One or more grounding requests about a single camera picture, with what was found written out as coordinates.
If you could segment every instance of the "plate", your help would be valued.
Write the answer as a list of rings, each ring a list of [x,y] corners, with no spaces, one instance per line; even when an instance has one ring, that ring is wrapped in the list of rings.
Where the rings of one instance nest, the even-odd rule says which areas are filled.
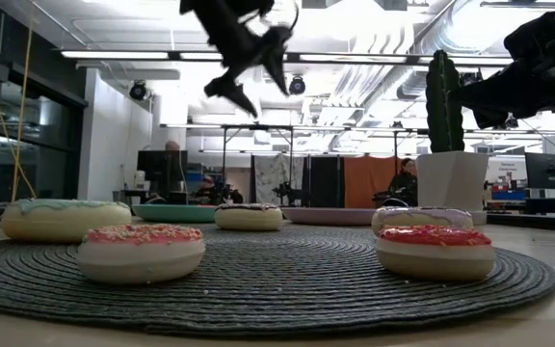
[[[376,209],[283,207],[289,221],[312,226],[369,227]]]
[[[213,223],[216,206],[137,204],[132,210],[147,222]]]

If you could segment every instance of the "frosted donut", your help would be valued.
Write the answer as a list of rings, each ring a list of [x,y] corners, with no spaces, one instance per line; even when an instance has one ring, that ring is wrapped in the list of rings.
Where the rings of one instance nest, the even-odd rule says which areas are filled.
[[[281,210],[267,203],[222,204],[216,208],[216,225],[226,230],[279,230]]]
[[[382,207],[372,217],[374,232],[386,226],[424,225],[473,228],[470,213],[455,208]]]
[[[14,240],[80,243],[89,229],[132,223],[121,202],[27,199],[6,207],[2,230]]]
[[[200,230],[173,225],[101,227],[78,247],[76,263],[90,280],[142,284],[184,277],[204,255]]]
[[[483,280],[493,269],[491,241],[473,229],[439,226],[386,227],[376,255],[392,272],[425,280]]]

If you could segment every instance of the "gray rug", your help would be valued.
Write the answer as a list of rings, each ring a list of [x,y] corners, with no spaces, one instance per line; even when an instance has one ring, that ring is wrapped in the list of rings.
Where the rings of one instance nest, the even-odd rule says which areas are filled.
[[[76,246],[0,242],[0,311],[152,334],[302,336],[414,328],[521,306],[555,291],[555,272],[498,250],[485,281],[407,280],[384,270],[371,231],[202,227],[207,244],[181,280],[115,287],[85,280]]]

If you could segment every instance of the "rope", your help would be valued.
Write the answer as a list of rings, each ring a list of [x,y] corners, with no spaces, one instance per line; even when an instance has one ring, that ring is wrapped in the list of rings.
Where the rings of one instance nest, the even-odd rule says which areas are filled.
[[[12,200],[16,201],[16,193],[18,189],[18,170],[20,168],[20,137],[23,132],[23,118],[25,116],[25,94],[27,93],[27,79],[29,74],[29,61],[31,55],[31,41],[34,34],[34,7],[31,8],[31,15],[29,21],[29,32],[27,33],[27,52],[25,53],[25,73],[23,75],[23,91],[20,99],[20,116],[18,120],[18,132],[16,133],[16,158],[14,161],[14,186],[12,189]]]
[[[4,136],[6,136],[6,140],[8,140],[8,147],[10,148],[10,152],[12,153],[12,156],[14,157],[14,164],[16,165],[18,163],[18,157],[16,156],[16,153],[14,152],[14,148],[12,146],[12,142],[10,141],[10,135],[8,134],[8,128],[6,125],[6,121],[4,120],[4,116],[3,113],[1,112],[1,106],[0,106],[0,123],[3,126],[3,130],[4,130]],[[29,179],[27,179],[27,176],[25,175],[25,172],[23,170],[22,167],[20,167],[20,165],[18,165],[19,170],[20,170],[20,175],[23,178],[23,180],[25,181],[25,183],[27,184],[27,187],[29,187],[29,191],[31,192],[32,197],[36,197],[36,192],[34,192],[34,188],[31,186],[31,183],[29,182]]]

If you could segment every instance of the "orange partition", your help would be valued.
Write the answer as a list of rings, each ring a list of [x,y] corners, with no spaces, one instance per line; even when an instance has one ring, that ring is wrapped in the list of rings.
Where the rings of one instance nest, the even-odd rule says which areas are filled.
[[[346,208],[374,208],[374,193],[388,189],[395,175],[395,161],[400,158],[344,158],[344,190]]]

